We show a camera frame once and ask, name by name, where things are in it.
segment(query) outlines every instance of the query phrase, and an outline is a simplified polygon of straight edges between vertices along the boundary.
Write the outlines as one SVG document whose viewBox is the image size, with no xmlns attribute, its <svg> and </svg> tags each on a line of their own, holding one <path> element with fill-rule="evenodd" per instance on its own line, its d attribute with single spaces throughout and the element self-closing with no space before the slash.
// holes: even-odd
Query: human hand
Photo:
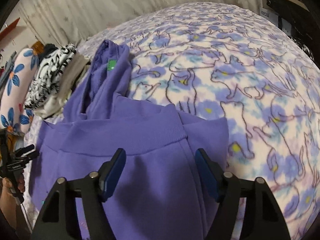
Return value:
<svg viewBox="0 0 320 240">
<path fill-rule="evenodd" d="M 21 176 L 19 177 L 19 179 L 17 180 L 18 183 L 18 189 L 20 190 L 21 193 L 24 193 L 25 191 L 25 187 L 24 187 L 24 177 L 23 174 L 21 174 Z M 2 184 L 3 184 L 3 189 L 2 189 L 2 193 L 5 194 L 11 194 L 10 188 L 13 187 L 12 182 L 8 179 L 8 178 L 4 178 L 2 180 Z"/>
</svg>

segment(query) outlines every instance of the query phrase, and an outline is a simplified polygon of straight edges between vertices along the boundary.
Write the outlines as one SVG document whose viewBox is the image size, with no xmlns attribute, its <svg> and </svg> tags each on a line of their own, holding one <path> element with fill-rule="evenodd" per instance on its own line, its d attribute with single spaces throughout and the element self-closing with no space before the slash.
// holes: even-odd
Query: black and white patterned cloth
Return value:
<svg viewBox="0 0 320 240">
<path fill-rule="evenodd" d="M 76 53 L 76 47 L 68 44 L 46 56 L 29 86 L 25 108 L 36 109 L 43 106 L 51 94 L 59 92 L 60 80 L 65 67 Z"/>
</svg>

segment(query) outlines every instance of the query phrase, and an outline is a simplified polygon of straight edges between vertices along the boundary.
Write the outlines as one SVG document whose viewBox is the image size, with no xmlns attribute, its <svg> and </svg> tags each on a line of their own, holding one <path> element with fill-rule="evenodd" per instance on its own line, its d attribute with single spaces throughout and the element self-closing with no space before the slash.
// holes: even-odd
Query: white curtain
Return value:
<svg viewBox="0 0 320 240">
<path fill-rule="evenodd" d="M 17 7 L 43 43 L 65 45 L 169 6 L 195 1 L 235 4 L 259 13 L 262 0 L 20 0 Z"/>
</svg>

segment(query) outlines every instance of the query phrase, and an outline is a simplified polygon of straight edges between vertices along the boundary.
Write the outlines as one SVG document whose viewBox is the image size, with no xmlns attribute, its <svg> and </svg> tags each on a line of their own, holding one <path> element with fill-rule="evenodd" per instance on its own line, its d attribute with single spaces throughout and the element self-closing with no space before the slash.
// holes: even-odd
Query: green tag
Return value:
<svg viewBox="0 0 320 240">
<path fill-rule="evenodd" d="M 116 64 L 117 64 L 117 61 L 115 59 L 109 60 L 107 64 L 107 71 L 113 70 Z"/>
</svg>

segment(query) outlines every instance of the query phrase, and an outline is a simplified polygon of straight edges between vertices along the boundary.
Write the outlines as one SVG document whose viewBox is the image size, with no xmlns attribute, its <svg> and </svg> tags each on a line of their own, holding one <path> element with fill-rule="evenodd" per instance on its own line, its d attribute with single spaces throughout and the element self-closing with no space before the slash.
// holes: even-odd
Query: orange object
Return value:
<svg viewBox="0 0 320 240">
<path fill-rule="evenodd" d="M 17 139 L 18 139 L 18 136 L 8 134 L 7 146 L 8 146 L 8 151 L 10 153 L 13 152 Z"/>
<path fill-rule="evenodd" d="M 41 43 L 41 41 L 37 41 L 35 44 L 31 46 L 31 48 L 39 55 L 44 50 L 44 45 Z"/>
<path fill-rule="evenodd" d="M 20 18 L 16 19 L 13 23 L 11 23 L 8 27 L 6 27 L 1 33 L 0 33 L 0 41 L 7 36 L 18 24 L 18 21 Z"/>
</svg>

